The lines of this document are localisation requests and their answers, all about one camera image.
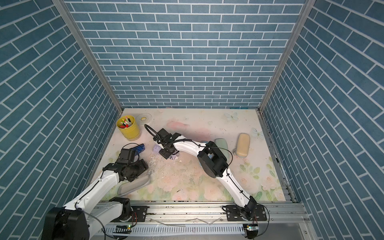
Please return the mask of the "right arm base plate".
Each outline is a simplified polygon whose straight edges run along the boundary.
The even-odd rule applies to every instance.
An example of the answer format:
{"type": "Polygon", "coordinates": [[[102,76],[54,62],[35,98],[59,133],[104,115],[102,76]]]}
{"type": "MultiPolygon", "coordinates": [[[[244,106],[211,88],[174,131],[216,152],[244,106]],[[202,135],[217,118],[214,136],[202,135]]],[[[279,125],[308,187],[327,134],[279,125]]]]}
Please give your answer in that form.
{"type": "Polygon", "coordinates": [[[268,215],[265,207],[262,205],[256,205],[253,209],[241,208],[237,205],[222,206],[222,210],[226,213],[227,221],[239,222],[239,221],[267,221],[268,215]]]}

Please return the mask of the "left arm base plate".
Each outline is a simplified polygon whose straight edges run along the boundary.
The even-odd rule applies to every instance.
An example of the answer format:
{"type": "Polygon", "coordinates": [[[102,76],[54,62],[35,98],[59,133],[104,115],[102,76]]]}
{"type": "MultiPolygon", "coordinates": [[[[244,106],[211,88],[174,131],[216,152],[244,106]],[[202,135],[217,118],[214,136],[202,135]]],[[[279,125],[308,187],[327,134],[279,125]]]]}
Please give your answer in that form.
{"type": "Polygon", "coordinates": [[[148,208],[148,206],[132,206],[128,219],[116,218],[112,220],[112,223],[143,223],[146,220],[148,208]]]}

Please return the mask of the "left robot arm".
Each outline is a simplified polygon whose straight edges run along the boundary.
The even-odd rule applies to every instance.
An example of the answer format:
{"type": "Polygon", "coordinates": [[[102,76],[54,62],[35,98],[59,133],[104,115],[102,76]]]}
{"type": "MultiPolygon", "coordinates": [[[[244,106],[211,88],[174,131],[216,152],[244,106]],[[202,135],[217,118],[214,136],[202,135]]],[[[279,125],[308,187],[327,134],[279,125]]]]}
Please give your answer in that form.
{"type": "Polygon", "coordinates": [[[105,226],[114,220],[128,223],[129,229],[135,226],[139,215],[128,198],[113,197],[100,208],[97,204],[118,183],[131,183],[148,170],[140,158],[144,150],[143,144],[122,148],[118,159],[107,164],[90,186],[63,207],[52,208],[45,217],[42,239],[89,240],[98,231],[105,232],[105,226]]]}

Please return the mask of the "beige umbrella case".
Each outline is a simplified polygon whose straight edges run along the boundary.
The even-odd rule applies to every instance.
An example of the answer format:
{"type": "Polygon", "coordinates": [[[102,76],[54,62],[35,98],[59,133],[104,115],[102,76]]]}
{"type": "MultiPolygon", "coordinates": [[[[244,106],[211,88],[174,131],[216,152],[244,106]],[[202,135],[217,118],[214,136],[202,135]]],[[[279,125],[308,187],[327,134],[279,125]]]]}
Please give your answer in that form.
{"type": "Polygon", "coordinates": [[[250,148],[250,136],[246,133],[241,133],[238,137],[235,154],[240,158],[248,156],[250,148]]]}

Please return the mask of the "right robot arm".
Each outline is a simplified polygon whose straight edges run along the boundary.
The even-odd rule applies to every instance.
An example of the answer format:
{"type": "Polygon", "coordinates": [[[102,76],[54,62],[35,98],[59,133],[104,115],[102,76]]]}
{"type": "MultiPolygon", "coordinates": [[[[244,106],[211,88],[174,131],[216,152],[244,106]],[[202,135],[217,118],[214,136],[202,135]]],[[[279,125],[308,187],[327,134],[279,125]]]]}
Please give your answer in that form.
{"type": "Polygon", "coordinates": [[[257,201],[248,194],[233,176],[226,156],[214,142],[199,143],[185,138],[183,135],[170,134],[165,129],[152,133],[153,140],[161,147],[159,154],[165,159],[185,152],[197,157],[204,172],[211,178],[217,179],[230,193],[243,219],[252,221],[256,218],[257,201]]]}

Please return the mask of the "mint green umbrella case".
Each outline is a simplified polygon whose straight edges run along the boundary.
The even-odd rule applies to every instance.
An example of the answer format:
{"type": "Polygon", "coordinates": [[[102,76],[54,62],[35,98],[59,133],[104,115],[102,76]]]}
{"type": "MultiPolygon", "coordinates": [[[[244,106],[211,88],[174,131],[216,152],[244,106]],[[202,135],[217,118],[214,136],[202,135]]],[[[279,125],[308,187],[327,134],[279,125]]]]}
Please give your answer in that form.
{"type": "Polygon", "coordinates": [[[223,138],[219,138],[219,139],[215,139],[215,144],[217,145],[217,147],[219,147],[219,150],[226,157],[227,161],[229,161],[231,159],[231,156],[230,156],[230,153],[228,152],[227,141],[223,138]]]}

